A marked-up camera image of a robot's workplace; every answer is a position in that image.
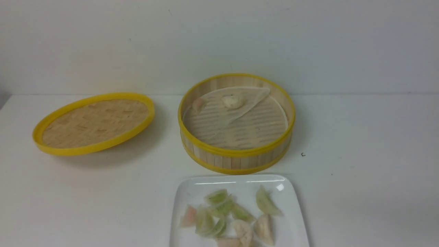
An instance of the yellow plastic rim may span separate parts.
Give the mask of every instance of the yellow plastic rim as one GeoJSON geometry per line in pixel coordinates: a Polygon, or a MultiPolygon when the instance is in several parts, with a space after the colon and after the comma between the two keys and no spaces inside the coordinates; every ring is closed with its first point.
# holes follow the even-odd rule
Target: yellow plastic rim
{"type": "Polygon", "coordinates": [[[251,74],[245,74],[245,73],[232,73],[232,74],[222,74],[222,75],[217,75],[217,76],[213,76],[210,77],[208,79],[205,79],[199,83],[197,83],[196,85],[194,85],[193,87],[191,87],[189,89],[189,91],[187,91],[187,93],[183,96],[183,98],[181,99],[180,102],[180,106],[178,107],[178,124],[180,126],[180,129],[182,130],[184,136],[191,141],[195,146],[197,146],[198,148],[205,150],[207,152],[210,152],[212,154],[216,154],[216,155],[222,155],[222,156],[227,156],[227,157],[247,157],[247,156],[255,156],[255,155],[259,155],[261,153],[265,153],[270,151],[271,149],[275,148],[276,146],[279,145],[279,143],[282,143],[283,141],[285,141],[288,138],[288,135],[291,133],[293,125],[294,125],[294,121],[295,121],[295,108],[294,108],[294,103],[291,100],[290,96],[288,95],[288,93],[281,88],[280,86],[277,86],[275,83],[259,77],[259,76],[255,76],[255,75],[251,75],[251,74]],[[293,117],[291,122],[288,125],[287,130],[276,140],[274,140],[273,142],[264,145],[264,146],[260,146],[254,149],[244,149],[244,150],[234,150],[234,149],[222,149],[222,148],[218,148],[212,145],[209,145],[207,143],[204,143],[200,140],[198,140],[196,137],[194,137],[185,127],[185,125],[183,124],[183,118],[181,116],[181,109],[183,107],[183,102],[185,100],[185,98],[193,91],[195,90],[199,85],[209,81],[209,80],[213,80],[213,79],[217,79],[220,77],[225,77],[225,76],[247,76],[247,77],[253,77],[253,78],[257,78],[259,80],[262,80],[268,84],[271,84],[272,86],[274,86],[275,88],[277,88],[278,90],[280,90],[289,100],[290,104],[291,104],[291,108],[293,109],[293,117]]]}
{"type": "Polygon", "coordinates": [[[226,168],[222,168],[222,167],[216,167],[216,166],[213,166],[213,165],[211,165],[211,164],[208,164],[208,163],[202,161],[201,159],[199,159],[198,157],[196,157],[195,155],[193,155],[193,154],[189,151],[189,149],[188,149],[188,148],[186,147],[186,145],[184,144],[184,141],[183,141],[183,140],[181,140],[181,141],[182,141],[182,143],[183,143],[184,150],[186,150],[187,154],[189,154],[189,156],[190,156],[195,162],[197,162],[198,164],[200,164],[200,165],[203,166],[204,168],[207,168],[207,169],[209,169],[209,170],[211,170],[211,171],[215,171],[215,172],[219,172],[219,173],[223,173],[223,174],[228,174],[228,175],[245,175],[245,174],[252,174],[252,173],[255,173],[255,172],[258,172],[258,171],[263,171],[263,170],[265,170],[265,169],[267,169],[267,168],[273,166],[273,165],[276,164],[280,159],[282,159],[282,157],[287,153],[288,148],[290,147],[290,143],[291,143],[291,140],[288,141],[288,144],[287,144],[285,150],[282,151],[281,154],[279,154],[279,156],[278,156],[276,159],[272,160],[271,162],[269,162],[269,163],[267,163],[267,164],[265,164],[265,165],[262,165],[262,166],[260,166],[260,167],[250,168],[250,169],[232,170],[232,169],[226,169],[226,168]]]}
{"type": "Polygon", "coordinates": [[[76,102],[73,102],[71,104],[65,105],[58,110],[52,112],[51,114],[47,115],[45,118],[43,118],[36,126],[35,129],[32,132],[32,138],[35,142],[36,146],[43,152],[53,155],[59,155],[59,156],[74,156],[74,155],[82,155],[87,153],[93,153],[97,151],[101,151],[107,148],[111,148],[115,145],[118,145],[128,139],[131,139],[138,133],[140,133],[143,129],[145,129],[153,120],[155,115],[154,112],[154,104],[152,103],[152,100],[148,98],[147,96],[143,94],[136,94],[136,93],[111,93],[111,94],[101,94],[97,96],[93,96],[90,98],[85,98],[78,100],[76,102]],[[139,125],[134,127],[133,129],[118,135],[116,137],[113,137],[111,139],[108,139],[103,142],[99,142],[96,144],[91,144],[84,147],[77,147],[77,148],[69,148],[69,149],[57,149],[52,148],[44,144],[43,142],[43,132],[49,126],[50,123],[52,123],[55,119],[59,118],[60,116],[78,108],[84,105],[88,105],[91,103],[95,103],[98,101],[104,101],[104,100],[112,100],[112,99],[130,99],[135,100],[144,103],[148,107],[149,115],[141,122],[139,125]]]}

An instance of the square white plate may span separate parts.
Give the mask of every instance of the square white plate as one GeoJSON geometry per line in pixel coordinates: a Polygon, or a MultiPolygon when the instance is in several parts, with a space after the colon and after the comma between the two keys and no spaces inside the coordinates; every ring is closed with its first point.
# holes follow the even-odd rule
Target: square white plate
{"type": "MultiPolygon", "coordinates": [[[[309,247],[305,224],[293,185],[287,178],[279,175],[198,177],[183,181],[178,186],[175,195],[169,246],[216,247],[214,240],[201,238],[195,234],[195,227],[179,227],[180,218],[184,215],[186,206],[190,204],[197,208],[200,204],[205,205],[204,196],[219,189],[227,189],[238,204],[258,218],[263,213],[256,205],[255,195],[261,185],[265,187],[274,204],[283,213],[283,216],[271,217],[275,246],[309,247]]],[[[225,236],[236,237],[230,224],[227,225],[225,236]]]]}

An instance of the dumpling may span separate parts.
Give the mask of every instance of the dumpling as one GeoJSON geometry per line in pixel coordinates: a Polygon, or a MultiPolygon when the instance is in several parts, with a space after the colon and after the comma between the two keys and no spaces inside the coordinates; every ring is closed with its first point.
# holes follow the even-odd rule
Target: dumpling
{"type": "Polygon", "coordinates": [[[228,195],[226,189],[220,189],[205,196],[204,201],[209,205],[215,205],[223,202],[228,195]]]}
{"type": "Polygon", "coordinates": [[[235,203],[232,209],[232,217],[235,220],[243,220],[247,223],[252,223],[255,221],[255,217],[251,215],[245,208],[243,208],[238,203],[235,203]]]}
{"type": "Polygon", "coordinates": [[[230,195],[225,198],[223,202],[210,206],[209,213],[217,218],[221,218],[227,216],[234,206],[235,204],[233,203],[232,196],[230,195]]]}
{"type": "Polygon", "coordinates": [[[195,233],[200,236],[208,235],[213,229],[213,219],[206,208],[199,207],[195,214],[195,233]]]}
{"type": "Polygon", "coordinates": [[[193,208],[191,205],[188,205],[186,208],[186,213],[181,217],[180,227],[191,227],[195,225],[195,214],[197,210],[193,208]]]}
{"type": "Polygon", "coordinates": [[[258,220],[255,222],[254,229],[259,239],[261,239],[265,244],[274,246],[270,216],[268,214],[263,214],[258,218],[258,220]]]}
{"type": "Polygon", "coordinates": [[[224,96],[221,100],[223,101],[224,106],[229,109],[238,109],[245,103],[244,98],[240,95],[224,96]]]}
{"type": "Polygon", "coordinates": [[[221,237],[221,235],[226,231],[226,227],[227,227],[226,219],[221,218],[218,220],[218,222],[215,224],[215,226],[212,228],[209,234],[206,235],[206,237],[208,238],[221,237]]]}
{"type": "Polygon", "coordinates": [[[282,215],[281,211],[268,197],[268,193],[262,185],[258,192],[256,192],[256,204],[258,205],[258,208],[265,214],[282,215]]]}
{"type": "Polygon", "coordinates": [[[234,220],[232,226],[241,241],[242,247],[250,247],[253,240],[253,231],[250,225],[243,220],[234,220]]]}
{"type": "Polygon", "coordinates": [[[218,247],[241,247],[239,238],[219,238],[216,240],[218,247]]]}

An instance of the woven bamboo lid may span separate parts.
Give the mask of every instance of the woven bamboo lid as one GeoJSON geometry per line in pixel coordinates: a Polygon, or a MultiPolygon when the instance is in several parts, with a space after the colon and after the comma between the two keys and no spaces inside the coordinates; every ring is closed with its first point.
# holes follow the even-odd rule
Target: woven bamboo lid
{"type": "Polygon", "coordinates": [[[92,153],[124,142],[154,117],[152,101],[141,94],[98,95],[66,105],[44,118],[33,137],[54,155],[92,153]]]}

